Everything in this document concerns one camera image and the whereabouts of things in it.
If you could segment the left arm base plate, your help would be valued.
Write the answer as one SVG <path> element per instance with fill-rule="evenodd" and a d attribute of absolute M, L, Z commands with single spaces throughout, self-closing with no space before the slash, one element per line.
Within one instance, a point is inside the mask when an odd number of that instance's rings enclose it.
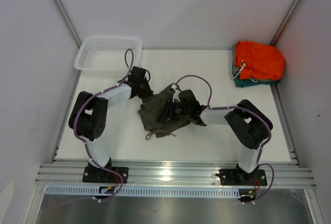
<path fill-rule="evenodd" d="M 127 183 L 128 175 L 129 175 L 129 168 L 128 167 L 112 167 L 113 171 L 117 172 L 122 178 L 123 183 Z M 82 177 L 82 182 L 84 183 L 111 183 L 115 184 L 121 183 L 121 179 L 118 175 L 114 173 L 110 173 L 108 171 L 102 170 L 100 168 L 94 167 L 88 164 L 84 168 L 84 173 Z"/>

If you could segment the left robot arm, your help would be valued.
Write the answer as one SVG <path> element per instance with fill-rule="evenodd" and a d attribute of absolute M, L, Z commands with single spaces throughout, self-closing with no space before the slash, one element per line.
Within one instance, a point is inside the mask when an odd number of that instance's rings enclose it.
<path fill-rule="evenodd" d="M 112 166 L 112 159 L 99 138 L 106 129 L 109 108 L 134 97 L 144 99 L 153 95 L 150 78 L 147 69 L 134 66 L 115 86 L 95 94 L 86 91 L 78 94 L 68 125 L 83 142 L 89 157 L 84 183 L 127 183 L 129 169 Z"/>

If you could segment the teal folded shorts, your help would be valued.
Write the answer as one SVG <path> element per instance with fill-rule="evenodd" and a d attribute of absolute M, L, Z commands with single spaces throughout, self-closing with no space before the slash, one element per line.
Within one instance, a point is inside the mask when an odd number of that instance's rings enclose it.
<path fill-rule="evenodd" d="M 240 80 L 239 78 L 234 79 L 234 84 L 236 87 L 239 88 L 246 88 L 246 87 L 251 87 L 251 86 L 256 86 L 256 85 L 277 85 L 281 80 L 277 80 L 277 81 L 261 81 L 261 80 L 257 80 L 252 81 L 250 79 L 244 79 L 244 80 Z"/>

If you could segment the grey folded shorts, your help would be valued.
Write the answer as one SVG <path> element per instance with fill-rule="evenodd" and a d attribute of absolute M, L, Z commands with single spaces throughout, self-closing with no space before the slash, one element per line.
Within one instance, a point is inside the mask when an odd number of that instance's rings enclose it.
<path fill-rule="evenodd" d="M 240 67 L 237 67 L 234 64 L 234 62 L 235 62 L 235 51 L 236 51 L 235 45 L 232 46 L 231 51 L 232 51 L 232 74 L 233 74 L 233 77 L 236 78 L 238 73 L 239 73 Z"/>

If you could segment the orange folded shorts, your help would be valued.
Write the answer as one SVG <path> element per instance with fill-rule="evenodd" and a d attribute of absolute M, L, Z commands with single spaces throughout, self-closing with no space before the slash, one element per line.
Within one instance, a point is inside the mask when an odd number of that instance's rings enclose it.
<path fill-rule="evenodd" d="M 285 69 L 285 58 L 274 46 L 253 41 L 235 44 L 234 66 L 241 80 L 278 81 Z"/>

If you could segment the white plastic basket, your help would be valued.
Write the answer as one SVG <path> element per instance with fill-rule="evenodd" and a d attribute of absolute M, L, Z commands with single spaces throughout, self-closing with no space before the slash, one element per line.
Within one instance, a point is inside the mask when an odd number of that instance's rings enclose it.
<path fill-rule="evenodd" d="M 127 36 L 88 36 L 76 56 L 74 67 L 95 77 L 122 78 L 130 66 L 141 64 L 142 40 Z"/>

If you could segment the aluminium frame rail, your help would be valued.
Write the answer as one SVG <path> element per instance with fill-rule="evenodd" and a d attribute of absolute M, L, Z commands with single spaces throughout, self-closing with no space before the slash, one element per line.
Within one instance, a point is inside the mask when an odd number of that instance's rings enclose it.
<path fill-rule="evenodd" d="M 81 184 L 86 160 L 56 160 L 43 163 L 36 184 Z M 127 186 L 147 187 L 219 187 L 219 169 L 231 169 L 234 163 L 173 162 L 173 161 L 113 161 L 114 167 L 128 167 Z M 311 169 L 297 165 L 262 166 L 267 180 L 276 189 L 315 189 L 317 184 Z"/>

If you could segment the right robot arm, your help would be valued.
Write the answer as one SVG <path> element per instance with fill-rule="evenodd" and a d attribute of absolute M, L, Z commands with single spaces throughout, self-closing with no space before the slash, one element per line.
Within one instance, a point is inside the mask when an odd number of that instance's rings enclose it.
<path fill-rule="evenodd" d="M 262 150 L 271 139 L 273 124 L 249 100 L 212 108 L 200 104 L 188 89 L 180 92 L 178 99 L 165 102 L 157 121 L 173 123 L 181 117 L 198 126 L 228 125 L 243 146 L 235 168 L 235 182 L 230 185 L 247 185 L 257 178 Z"/>

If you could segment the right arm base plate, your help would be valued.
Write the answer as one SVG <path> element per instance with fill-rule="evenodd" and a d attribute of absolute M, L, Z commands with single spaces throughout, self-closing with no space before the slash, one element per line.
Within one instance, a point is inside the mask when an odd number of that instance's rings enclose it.
<path fill-rule="evenodd" d="M 252 173 L 239 172 L 237 169 L 220 169 L 216 174 L 223 186 L 267 186 L 265 171 L 257 169 Z"/>

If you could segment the olive green shorts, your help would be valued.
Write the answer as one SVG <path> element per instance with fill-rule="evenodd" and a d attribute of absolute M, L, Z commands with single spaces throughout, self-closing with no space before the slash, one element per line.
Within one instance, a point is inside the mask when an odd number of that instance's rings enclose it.
<path fill-rule="evenodd" d="M 172 84 L 170 84 L 160 93 L 142 99 L 138 115 L 140 116 L 145 131 L 148 131 L 148 134 L 145 136 L 146 140 L 150 140 L 153 135 L 155 135 L 156 138 L 175 136 L 174 131 L 191 124 L 191 120 L 185 116 L 175 118 L 172 121 L 158 120 L 159 115 L 166 106 L 167 100 L 173 100 L 174 94 L 171 92 L 172 89 Z"/>

